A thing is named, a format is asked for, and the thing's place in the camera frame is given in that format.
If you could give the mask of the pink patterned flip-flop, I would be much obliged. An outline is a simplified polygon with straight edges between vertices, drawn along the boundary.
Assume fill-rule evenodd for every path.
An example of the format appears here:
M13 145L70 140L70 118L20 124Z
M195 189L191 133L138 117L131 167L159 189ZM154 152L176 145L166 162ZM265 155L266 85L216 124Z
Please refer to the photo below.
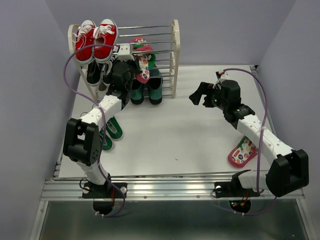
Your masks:
M238 145L229 153L227 161L235 168L243 168L258 154L256 145L244 136Z
M156 56L152 52L154 49L147 44L143 37L135 37L131 40L133 50L138 52L135 57L138 59L141 73L136 76L136 80L146 84L150 79L150 69L155 67Z

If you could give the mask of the teal leather loafer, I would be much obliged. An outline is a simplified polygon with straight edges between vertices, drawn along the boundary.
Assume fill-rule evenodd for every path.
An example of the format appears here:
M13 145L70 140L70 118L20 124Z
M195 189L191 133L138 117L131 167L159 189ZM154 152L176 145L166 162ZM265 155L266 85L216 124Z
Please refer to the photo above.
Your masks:
M136 79L132 83L130 100L134 105L140 105L144 101L144 84Z
M159 105L163 97L163 78L158 69L150 70L150 79L147 82L148 98L152 105Z

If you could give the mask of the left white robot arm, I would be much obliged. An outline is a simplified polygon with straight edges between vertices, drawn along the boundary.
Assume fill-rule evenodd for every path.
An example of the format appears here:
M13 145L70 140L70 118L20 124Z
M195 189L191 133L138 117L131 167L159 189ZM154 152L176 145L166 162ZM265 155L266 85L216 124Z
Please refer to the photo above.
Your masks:
M111 193L110 174L100 163L107 121L123 110L130 100L135 75L140 73L136 60L116 60L111 68L110 85L100 103L81 118L71 118L66 124L63 154L83 170L94 191L100 197Z

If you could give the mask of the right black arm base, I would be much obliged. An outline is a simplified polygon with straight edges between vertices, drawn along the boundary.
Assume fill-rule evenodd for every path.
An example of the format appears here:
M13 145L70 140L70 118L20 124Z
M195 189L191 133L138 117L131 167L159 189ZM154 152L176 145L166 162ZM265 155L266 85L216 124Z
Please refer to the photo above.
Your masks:
M216 198L229 198L231 210L236 213L247 214L251 209L250 196L252 190L243 188L239 183L232 181L218 181L214 183L211 195Z

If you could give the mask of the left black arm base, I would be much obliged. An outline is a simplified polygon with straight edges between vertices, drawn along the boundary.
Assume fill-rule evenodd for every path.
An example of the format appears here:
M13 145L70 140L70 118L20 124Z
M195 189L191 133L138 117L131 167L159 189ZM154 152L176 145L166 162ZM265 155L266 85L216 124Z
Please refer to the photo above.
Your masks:
M124 200L127 197L128 184L126 182L114 183L116 188L107 181L104 185L97 185L86 178L82 178L79 187L82 198L93 200L92 208L96 216L110 218L116 216L124 207L125 201L116 207L116 199Z

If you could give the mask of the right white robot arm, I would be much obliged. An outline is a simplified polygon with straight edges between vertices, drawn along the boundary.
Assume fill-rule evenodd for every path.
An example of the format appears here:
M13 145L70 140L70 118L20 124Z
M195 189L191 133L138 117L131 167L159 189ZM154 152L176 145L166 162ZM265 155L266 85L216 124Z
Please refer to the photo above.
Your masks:
M309 156L303 150L295 150L262 126L255 112L242 103L241 88L235 80L218 81L216 84L201 82L189 96L194 105L201 98L206 108L219 108L224 119L261 151L270 164L264 171L242 170L232 175L230 181L216 182L215 198L260 196L259 190L270 191L283 197L309 184Z

